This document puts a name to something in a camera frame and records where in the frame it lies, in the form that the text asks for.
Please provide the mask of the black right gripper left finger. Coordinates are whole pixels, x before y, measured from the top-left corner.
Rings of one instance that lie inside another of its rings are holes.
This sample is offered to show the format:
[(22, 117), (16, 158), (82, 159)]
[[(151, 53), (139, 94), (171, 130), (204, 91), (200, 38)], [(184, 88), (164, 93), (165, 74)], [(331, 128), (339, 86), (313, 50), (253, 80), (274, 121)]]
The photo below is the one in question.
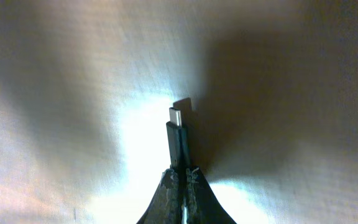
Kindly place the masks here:
[(182, 215), (181, 202), (179, 176), (173, 169), (167, 169), (137, 224), (179, 224)]

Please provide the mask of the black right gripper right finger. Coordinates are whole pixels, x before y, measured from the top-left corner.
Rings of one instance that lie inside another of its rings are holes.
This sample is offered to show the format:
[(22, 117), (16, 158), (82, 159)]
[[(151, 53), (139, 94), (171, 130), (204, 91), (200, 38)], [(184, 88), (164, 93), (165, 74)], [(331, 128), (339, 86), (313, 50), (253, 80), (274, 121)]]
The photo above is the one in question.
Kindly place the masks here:
[(186, 170), (188, 224), (236, 224), (223, 209), (199, 167)]

